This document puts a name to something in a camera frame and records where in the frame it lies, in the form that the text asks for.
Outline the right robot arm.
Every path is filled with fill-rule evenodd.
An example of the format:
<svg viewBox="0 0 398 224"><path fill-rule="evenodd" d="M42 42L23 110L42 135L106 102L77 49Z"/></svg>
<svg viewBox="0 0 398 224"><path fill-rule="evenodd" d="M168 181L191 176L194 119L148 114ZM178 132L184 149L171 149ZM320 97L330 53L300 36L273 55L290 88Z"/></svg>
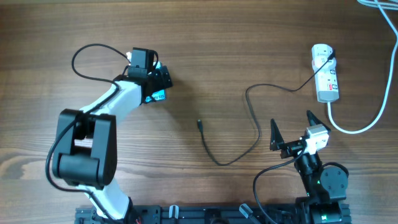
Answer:
<svg viewBox="0 0 398 224"><path fill-rule="evenodd" d="M318 152L328 145L331 129L311 111L307 111L309 127L296 141L284 141L274 119L271 120L270 150L280 151L283 159L292 158L307 195L290 205L293 214L284 215L283 222L351 223L346 200L348 169L337 163L323 163Z"/></svg>

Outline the blue screen Galaxy smartphone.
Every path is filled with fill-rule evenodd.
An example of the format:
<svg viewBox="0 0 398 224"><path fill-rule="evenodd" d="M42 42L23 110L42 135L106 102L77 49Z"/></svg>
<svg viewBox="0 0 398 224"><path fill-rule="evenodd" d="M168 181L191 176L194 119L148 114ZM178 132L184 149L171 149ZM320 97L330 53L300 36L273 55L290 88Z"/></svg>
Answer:
<svg viewBox="0 0 398 224"><path fill-rule="evenodd" d="M159 68L159 67L162 66L162 65L163 65L162 62L160 62L160 61L154 62L154 64L153 64L153 68L154 68L153 71L154 71L156 68ZM165 90L160 90L160 91L158 91L158 92L153 93L152 96L143 97L143 103L147 104L147 103L151 103L151 102L162 101L162 100L165 100L165 99L166 99Z"/></svg>

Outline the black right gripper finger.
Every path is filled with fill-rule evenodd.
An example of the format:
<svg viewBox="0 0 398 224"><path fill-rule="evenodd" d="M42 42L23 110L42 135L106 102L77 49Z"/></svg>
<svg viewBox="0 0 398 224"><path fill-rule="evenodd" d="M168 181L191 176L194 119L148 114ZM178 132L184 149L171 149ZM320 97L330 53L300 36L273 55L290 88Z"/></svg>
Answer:
<svg viewBox="0 0 398 224"><path fill-rule="evenodd" d="M321 120L319 120L310 110L307 110L307 119L308 119L310 126L315 126L315 125L321 124L326 128L326 130L328 132L331 131L331 129L325 123L323 123Z"/></svg>
<svg viewBox="0 0 398 224"><path fill-rule="evenodd" d="M271 119L271 138L270 138L270 150L278 151L282 145L285 144L284 139L277 127L275 119Z"/></svg>

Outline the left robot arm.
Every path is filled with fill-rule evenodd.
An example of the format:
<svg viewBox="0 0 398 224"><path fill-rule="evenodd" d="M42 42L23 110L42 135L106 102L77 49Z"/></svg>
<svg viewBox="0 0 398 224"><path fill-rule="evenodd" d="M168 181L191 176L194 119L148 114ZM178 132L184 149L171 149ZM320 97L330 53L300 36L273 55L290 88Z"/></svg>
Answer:
<svg viewBox="0 0 398 224"><path fill-rule="evenodd" d="M154 94L173 83L155 50L134 47L123 56L122 74L108 80L110 89L79 110L63 110L45 162L48 182L58 190L84 193L101 223L140 223L130 197L114 175L118 162L117 126Z"/></svg>

